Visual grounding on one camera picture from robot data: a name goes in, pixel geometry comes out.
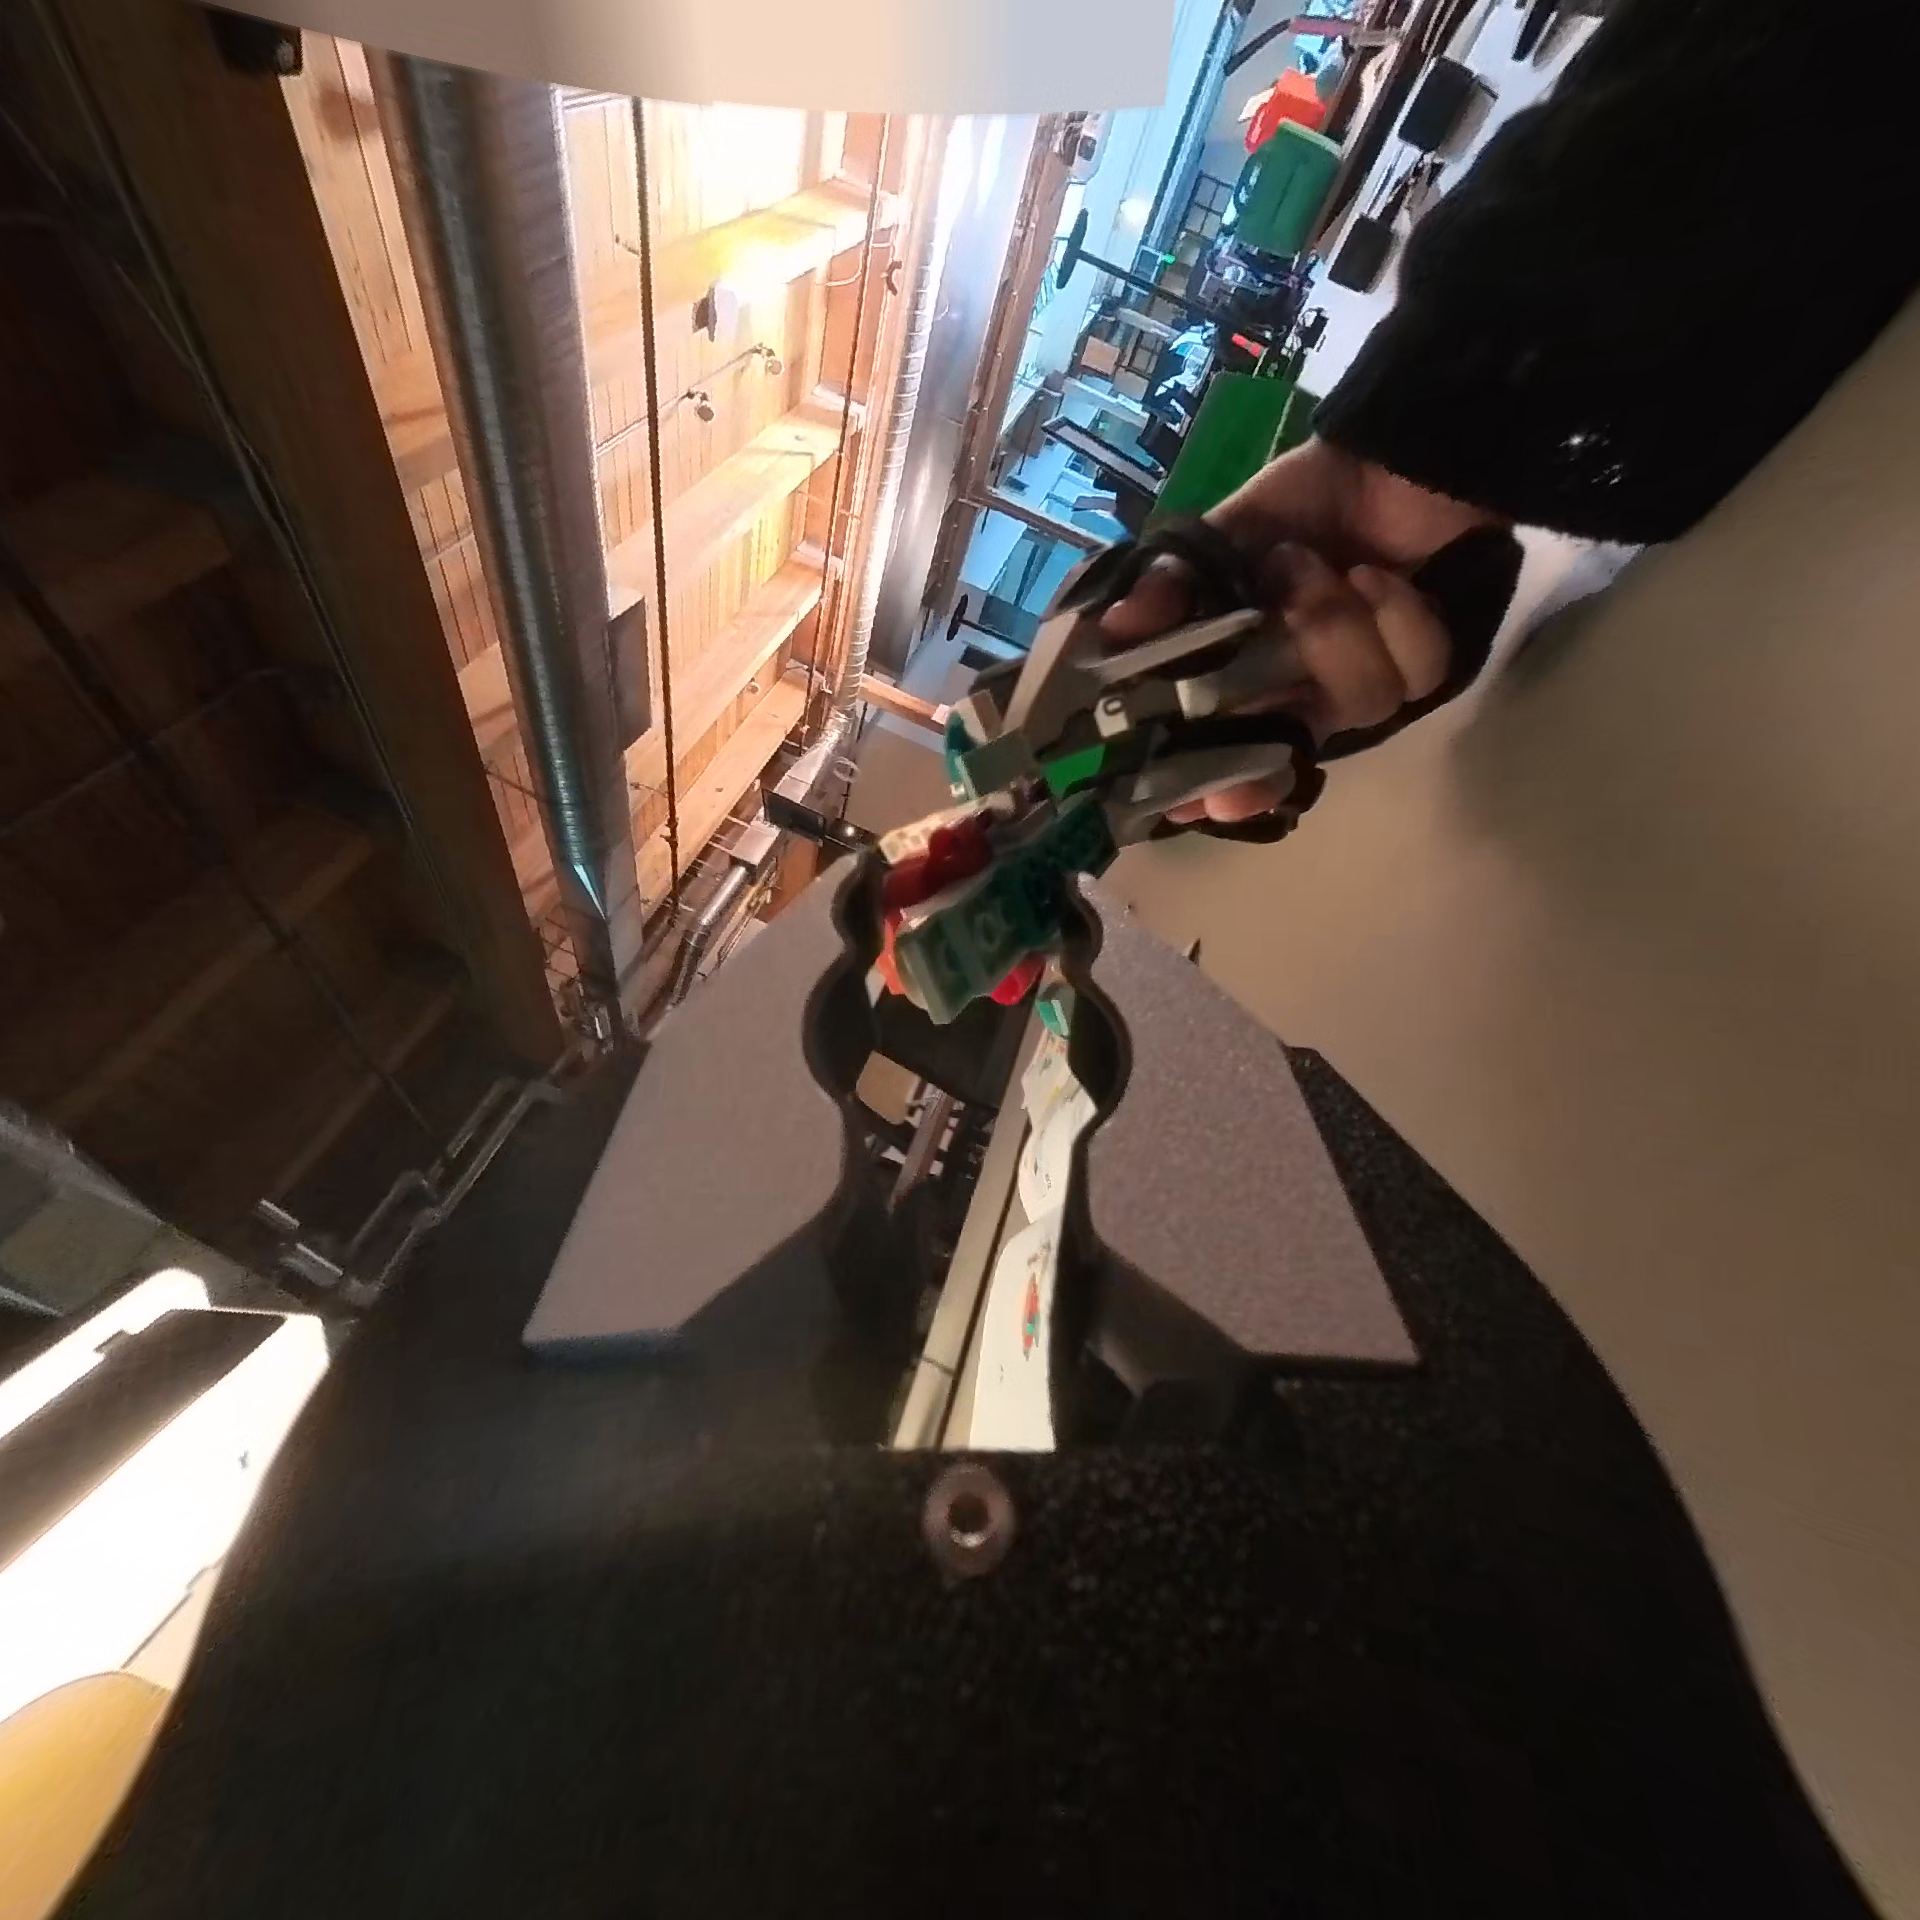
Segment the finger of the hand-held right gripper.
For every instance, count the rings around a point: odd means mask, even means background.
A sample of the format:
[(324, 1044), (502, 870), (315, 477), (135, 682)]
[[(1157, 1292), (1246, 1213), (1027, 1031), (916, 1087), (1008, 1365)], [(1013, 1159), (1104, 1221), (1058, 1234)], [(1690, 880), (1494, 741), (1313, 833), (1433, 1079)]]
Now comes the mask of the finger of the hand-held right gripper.
[[(1280, 796), (1252, 817), (1219, 823), (1214, 817), (1172, 821), (1181, 804), (1203, 804), (1215, 793), (1246, 785), (1272, 785)], [(1237, 747), (1162, 756), (1108, 779), (1112, 842), (1172, 837), (1200, 833), (1227, 842), (1280, 842), (1299, 823), (1299, 747), (1257, 741)]]
[(972, 743), (1019, 735), (1031, 747), (1059, 747), (1101, 700), (1097, 668), (1106, 657), (1104, 614), (1082, 607), (1047, 615), (1019, 662), (990, 662), (972, 677)]

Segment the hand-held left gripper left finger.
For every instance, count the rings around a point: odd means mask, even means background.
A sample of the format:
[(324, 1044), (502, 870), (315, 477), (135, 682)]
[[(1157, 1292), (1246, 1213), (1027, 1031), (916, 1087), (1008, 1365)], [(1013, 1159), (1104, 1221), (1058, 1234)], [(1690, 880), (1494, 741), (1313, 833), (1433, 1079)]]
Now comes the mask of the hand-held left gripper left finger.
[(877, 870), (809, 894), (657, 1021), (520, 1345), (754, 1441), (880, 1446), (909, 1252), (867, 1145)]

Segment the person's right hand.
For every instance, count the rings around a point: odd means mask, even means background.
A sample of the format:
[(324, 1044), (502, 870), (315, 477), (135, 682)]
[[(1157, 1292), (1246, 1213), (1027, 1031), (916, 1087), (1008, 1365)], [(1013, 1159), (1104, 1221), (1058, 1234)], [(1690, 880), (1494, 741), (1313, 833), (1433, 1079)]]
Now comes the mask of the person's right hand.
[(1452, 677), (1454, 639), (1414, 573), (1499, 515), (1422, 492), (1311, 438), (1262, 467), (1211, 525), (1260, 573), (1280, 665), (1252, 710), (1283, 710), (1315, 743), (1374, 733)]

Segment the metal ventilation duct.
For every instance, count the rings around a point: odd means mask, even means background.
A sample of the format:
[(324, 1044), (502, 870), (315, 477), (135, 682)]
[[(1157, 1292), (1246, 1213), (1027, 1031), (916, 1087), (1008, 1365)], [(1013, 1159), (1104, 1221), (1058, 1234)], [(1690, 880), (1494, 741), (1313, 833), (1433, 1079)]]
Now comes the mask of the metal ventilation duct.
[(627, 1031), (643, 903), (560, 102), (416, 56), (379, 92), (558, 905), (593, 1019)]

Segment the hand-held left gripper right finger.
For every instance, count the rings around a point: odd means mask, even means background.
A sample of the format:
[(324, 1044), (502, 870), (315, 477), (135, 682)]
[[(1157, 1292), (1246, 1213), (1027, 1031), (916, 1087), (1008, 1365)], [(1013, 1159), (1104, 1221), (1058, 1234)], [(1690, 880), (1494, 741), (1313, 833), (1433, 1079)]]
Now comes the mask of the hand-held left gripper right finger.
[(1058, 1446), (1235, 1446), (1277, 1380), (1421, 1370), (1277, 1033), (1116, 905), (1071, 905)]

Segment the green plastic crate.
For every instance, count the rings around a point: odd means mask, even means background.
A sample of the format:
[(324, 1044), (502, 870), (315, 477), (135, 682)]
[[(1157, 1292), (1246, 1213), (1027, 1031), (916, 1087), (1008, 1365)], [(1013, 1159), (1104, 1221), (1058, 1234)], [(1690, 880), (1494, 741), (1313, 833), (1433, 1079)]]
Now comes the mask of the green plastic crate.
[(1237, 174), (1223, 236), (1239, 252), (1303, 252), (1339, 174), (1341, 142), (1301, 121), (1277, 121)]
[(1211, 515), (1262, 467), (1307, 442), (1321, 397), (1280, 374), (1214, 374), (1146, 525)]

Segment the open instruction booklet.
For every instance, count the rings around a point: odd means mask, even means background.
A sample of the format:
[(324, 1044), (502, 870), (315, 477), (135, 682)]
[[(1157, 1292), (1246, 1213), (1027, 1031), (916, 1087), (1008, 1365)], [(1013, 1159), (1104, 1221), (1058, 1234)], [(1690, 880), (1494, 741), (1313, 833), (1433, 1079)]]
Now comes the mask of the open instruction booklet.
[(972, 1341), (972, 1401), (957, 1439), (965, 1451), (1052, 1454), (1052, 1312), (1059, 1275), (1063, 1210), (1003, 1242)]

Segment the multicolour lego model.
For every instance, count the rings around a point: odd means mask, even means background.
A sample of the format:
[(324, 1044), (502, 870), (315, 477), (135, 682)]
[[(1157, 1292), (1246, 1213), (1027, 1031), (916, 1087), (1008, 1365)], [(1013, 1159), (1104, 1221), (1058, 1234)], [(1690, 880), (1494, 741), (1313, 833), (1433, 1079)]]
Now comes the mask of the multicolour lego model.
[(1116, 855), (1104, 747), (995, 772), (995, 747), (951, 724), (951, 804), (877, 842), (880, 951), (890, 993), (932, 1024), (990, 998), (1014, 1002), (1059, 949), (1071, 880), (1101, 877)]

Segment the person's right forearm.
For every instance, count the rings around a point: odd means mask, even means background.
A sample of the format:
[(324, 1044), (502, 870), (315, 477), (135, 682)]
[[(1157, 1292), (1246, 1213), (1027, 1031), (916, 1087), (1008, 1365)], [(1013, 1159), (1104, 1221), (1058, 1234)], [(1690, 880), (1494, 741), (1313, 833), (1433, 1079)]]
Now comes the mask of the person's right forearm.
[(1313, 431), (1522, 526), (1657, 546), (1915, 294), (1915, 2), (1614, 2), (1421, 219)]

